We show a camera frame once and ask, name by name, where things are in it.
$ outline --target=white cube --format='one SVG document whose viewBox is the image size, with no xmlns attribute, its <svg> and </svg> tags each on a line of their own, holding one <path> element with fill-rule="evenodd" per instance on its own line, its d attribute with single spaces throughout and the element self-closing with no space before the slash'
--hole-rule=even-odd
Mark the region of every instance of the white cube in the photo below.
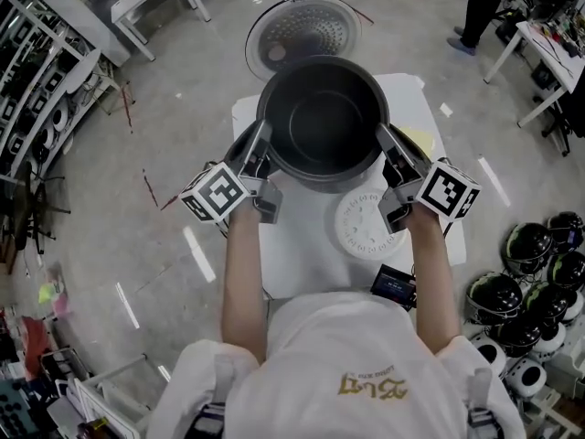
<svg viewBox="0 0 585 439">
<path fill-rule="evenodd" d="M 186 207 L 204 222 L 220 222 L 249 196 L 238 177 L 225 163 L 195 177 L 179 194 Z"/>
<path fill-rule="evenodd" d="M 448 221 L 457 221 L 465 217 L 481 189 L 457 167 L 435 161 L 416 199 Z"/>
</svg>

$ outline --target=white shirt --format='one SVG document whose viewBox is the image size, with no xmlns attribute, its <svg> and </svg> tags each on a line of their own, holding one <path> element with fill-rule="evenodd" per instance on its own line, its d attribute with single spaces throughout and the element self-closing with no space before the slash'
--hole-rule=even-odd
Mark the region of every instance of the white shirt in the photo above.
<svg viewBox="0 0 585 439">
<path fill-rule="evenodd" d="M 469 379 L 489 369 L 464 337 L 433 356 L 400 306 L 355 293 L 312 294 L 282 307 L 267 355 L 258 366 L 242 348 L 209 341 L 187 347 L 148 438 L 183 439 L 218 391 L 229 392 L 228 439 L 465 438 Z M 526 437 L 495 376 L 487 408 L 506 439 Z"/>
</svg>

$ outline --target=black pants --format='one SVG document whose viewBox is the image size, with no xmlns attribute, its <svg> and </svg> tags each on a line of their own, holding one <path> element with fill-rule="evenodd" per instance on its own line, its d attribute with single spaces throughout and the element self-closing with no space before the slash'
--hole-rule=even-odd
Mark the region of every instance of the black pants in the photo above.
<svg viewBox="0 0 585 439">
<path fill-rule="evenodd" d="M 465 17 L 465 30 L 461 38 L 468 48 L 474 48 L 487 26 L 492 21 L 502 0 L 469 0 Z"/>
</svg>

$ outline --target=metal mesh lid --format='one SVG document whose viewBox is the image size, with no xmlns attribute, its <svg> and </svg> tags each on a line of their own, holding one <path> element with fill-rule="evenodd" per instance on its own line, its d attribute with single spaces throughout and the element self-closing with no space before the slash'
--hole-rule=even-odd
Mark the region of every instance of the metal mesh lid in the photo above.
<svg viewBox="0 0 585 439">
<path fill-rule="evenodd" d="M 268 80 L 286 65 L 313 55 L 351 57 L 361 23 L 341 0 L 282 0 L 264 12 L 246 40 L 252 73 Z"/>
</svg>

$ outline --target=small screen device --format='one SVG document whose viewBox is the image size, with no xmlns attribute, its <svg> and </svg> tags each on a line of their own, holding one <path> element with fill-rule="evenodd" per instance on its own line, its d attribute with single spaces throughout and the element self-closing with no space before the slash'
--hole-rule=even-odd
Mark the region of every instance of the small screen device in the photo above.
<svg viewBox="0 0 585 439">
<path fill-rule="evenodd" d="M 416 281 L 412 275 L 382 265 L 370 293 L 400 304 L 407 311 L 417 306 Z"/>
</svg>

